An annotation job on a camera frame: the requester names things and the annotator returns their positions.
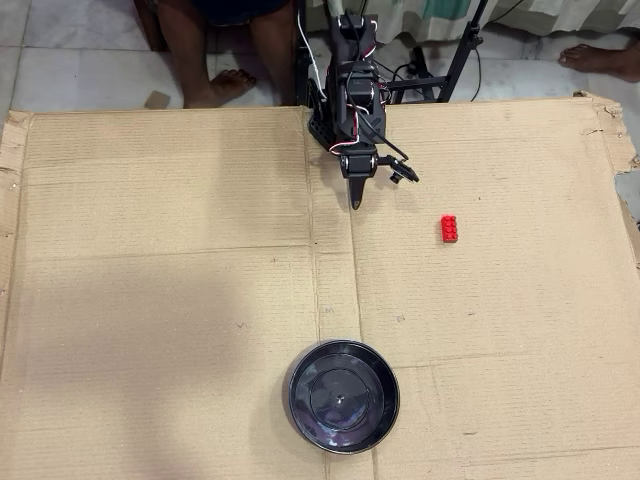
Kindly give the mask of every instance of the robotic arm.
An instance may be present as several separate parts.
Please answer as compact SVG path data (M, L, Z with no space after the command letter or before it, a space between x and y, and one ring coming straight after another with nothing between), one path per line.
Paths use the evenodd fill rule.
M313 108L309 131L340 159L355 210L362 203L366 180L379 165L391 168L394 183L419 178L405 164L408 157L385 137L385 105L391 93L373 62L377 23L370 17L344 13L341 4L341 0L328 0L332 58L324 90L309 80ZM402 158L379 157L376 145L382 143Z

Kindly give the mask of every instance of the dark shorts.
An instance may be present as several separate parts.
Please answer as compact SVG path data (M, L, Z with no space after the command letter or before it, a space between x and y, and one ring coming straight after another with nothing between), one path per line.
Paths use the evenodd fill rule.
M238 25L273 13L288 0L191 0L213 25Z

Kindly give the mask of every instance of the red lego brick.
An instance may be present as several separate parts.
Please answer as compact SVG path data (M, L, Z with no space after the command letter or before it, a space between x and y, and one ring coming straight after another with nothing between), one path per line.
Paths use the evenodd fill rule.
M458 241L458 226L455 215L443 215L440 220L442 224L442 241L444 243L455 243Z

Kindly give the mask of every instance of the cardboard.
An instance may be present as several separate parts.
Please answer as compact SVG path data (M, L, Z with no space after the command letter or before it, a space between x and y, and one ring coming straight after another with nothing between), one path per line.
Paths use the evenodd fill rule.
M303 109L12 112L0 478L636 480L615 108L389 108L422 180L380 169L357 212ZM372 345L400 383L396 426L356 456L285 415L287 370L329 338Z
M169 95L154 90L149 95L149 98L147 98L147 101L144 102L144 108L149 110L164 110L169 106L170 101L171 97Z

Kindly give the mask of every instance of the tripod stand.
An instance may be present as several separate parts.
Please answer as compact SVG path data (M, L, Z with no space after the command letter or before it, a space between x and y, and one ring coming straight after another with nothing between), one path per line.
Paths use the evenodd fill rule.
M418 90L422 93L424 100L412 103L446 103L451 100L451 95L458 84L462 70L469 58L469 54L482 44L480 33L480 19L484 13L489 0L480 0L473 19L467 23L462 34L458 49L453 57L449 71L446 75L434 77L429 73L422 48L415 47L411 52L411 70L416 73L417 78L388 82L387 86L392 93L392 104L402 103L404 92L407 90ZM296 15L300 15L301 25L306 25L305 1L298 0L296 5ZM311 59L304 42L298 34L296 48L295 72L296 72L296 102L298 105L309 105L309 92L307 78ZM440 92L436 97L434 89L439 88Z

